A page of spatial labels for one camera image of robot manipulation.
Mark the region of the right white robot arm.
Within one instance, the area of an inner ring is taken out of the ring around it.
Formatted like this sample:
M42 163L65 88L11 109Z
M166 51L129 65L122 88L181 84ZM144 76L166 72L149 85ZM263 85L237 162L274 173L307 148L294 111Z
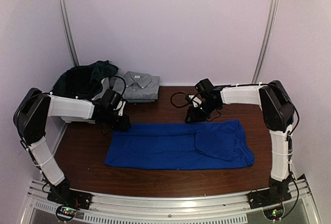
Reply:
M214 86L209 79L195 86L197 93L185 97L189 107L186 123L204 122L215 110L227 104L259 106L272 142L272 169L265 200L276 204L288 192L293 154L292 133L298 125L298 112L278 80L269 83Z

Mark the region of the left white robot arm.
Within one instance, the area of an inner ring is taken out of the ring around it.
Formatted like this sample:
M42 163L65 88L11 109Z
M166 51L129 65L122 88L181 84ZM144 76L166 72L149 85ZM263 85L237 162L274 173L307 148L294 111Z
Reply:
M99 98L86 99L63 97L31 88L23 98L14 113L13 123L35 166L47 182L56 187L53 194L62 205L70 205L74 201L74 193L62 185L66 177L47 142L48 122L58 118L66 123L99 123L115 131L127 131L131 123L124 113L125 106L122 95L111 89Z

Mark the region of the blue t-shirt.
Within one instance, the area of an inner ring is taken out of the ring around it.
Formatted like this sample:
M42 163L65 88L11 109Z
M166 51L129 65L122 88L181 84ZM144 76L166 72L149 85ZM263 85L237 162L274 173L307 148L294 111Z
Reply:
M252 166L254 153L238 120L133 124L113 132L104 163L150 170L238 169Z

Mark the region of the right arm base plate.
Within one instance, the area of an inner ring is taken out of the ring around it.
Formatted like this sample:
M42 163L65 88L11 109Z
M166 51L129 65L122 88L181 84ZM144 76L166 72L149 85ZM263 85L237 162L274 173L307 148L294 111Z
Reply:
M266 207L274 204L280 204L281 201L291 200L292 196L288 189L284 193L272 194L272 191L268 189L256 190L253 189L247 194L248 202L251 209Z

